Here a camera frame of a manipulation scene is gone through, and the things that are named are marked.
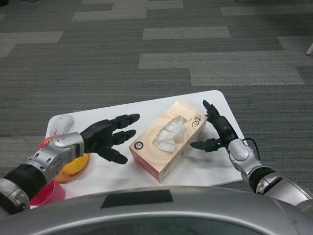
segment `robotic hand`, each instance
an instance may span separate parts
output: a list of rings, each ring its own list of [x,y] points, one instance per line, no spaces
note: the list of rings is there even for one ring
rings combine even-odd
[[[48,185],[70,162],[84,153],[97,153],[109,162],[125,164],[127,158],[112,149],[136,134],[136,130],[121,131],[140,118],[139,114],[123,115],[113,120],[97,122],[82,133],[73,132],[53,137],[23,164],[0,179],[0,215],[15,214],[29,207],[29,201]]]
[[[300,208],[305,208],[306,205],[309,205],[308,203],[312,204],[313,194],[311,192],[265,166],[259,156],[255,156],[253,149],[244,143],[246,139],[238,138],[228,120],[220,116],[214,105],[210,105],[205,100],[203,105],[207,110],[208,122],[214,126],[220,138],[193,142],[191,143],[193,148],[212,152],[225,147],[231,163],[255,193],[276,198]]]

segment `white table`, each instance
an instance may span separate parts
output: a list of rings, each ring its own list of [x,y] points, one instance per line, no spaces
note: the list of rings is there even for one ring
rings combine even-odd
[[[162,184],[133,160],[128,146],[175,101],[184,101],[195,109],[205,113],[205,108],[202,105],[204,99],[215,105],[220,114],[228,119],[237,132],[238,137],[243,139],[244,136],[238,123],[225,97],[219,91],[179,95],[69,114],[74,118],[74,124],[70,132],[82,132],[95,122],[103,119],[113,119],[116,116],[124,114],[139,113],[140,120],[122,129],[135,129],[137,134],[126,143],[114,147],[128,158],[128,162],[125,165],[120,165],[108,162],[97,154],[91,154],[89,164],[84,172],[73,181],[62,184],[62,187],[66,190],[66,198],[128,188],[172,185],[214,186],[241,180],[240,173],[230,163],[228,154],[224,148],[212,153],[205,153],[197,149],[190,150]],[[58,116],[50,119],[46,138],[50,136],[49,130]],[[206,124],[201,140],[206,140],[207,138],[218,138],[216,130],[209,122]]]

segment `cardboard box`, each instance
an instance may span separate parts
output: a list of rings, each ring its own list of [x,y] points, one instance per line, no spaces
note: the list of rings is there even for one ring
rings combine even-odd
[[[200,138],[207,117],[187,104],[175,102],[130,146],[134,160],[159,182],[173,170]]]

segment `gray carpet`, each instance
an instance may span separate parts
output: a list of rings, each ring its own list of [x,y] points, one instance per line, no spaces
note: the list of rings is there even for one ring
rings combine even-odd
[[[10,0],[0,177],[56,114],[220,90],[264,162],[313,190],[312,22],[313,0]]]

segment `computer mouse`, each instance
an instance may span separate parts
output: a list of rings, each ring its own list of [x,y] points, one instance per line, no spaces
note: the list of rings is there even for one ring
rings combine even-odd
[[[69,132],[74,119],[70,115],[58,117],[50,129],[50,136],[65,135]]]

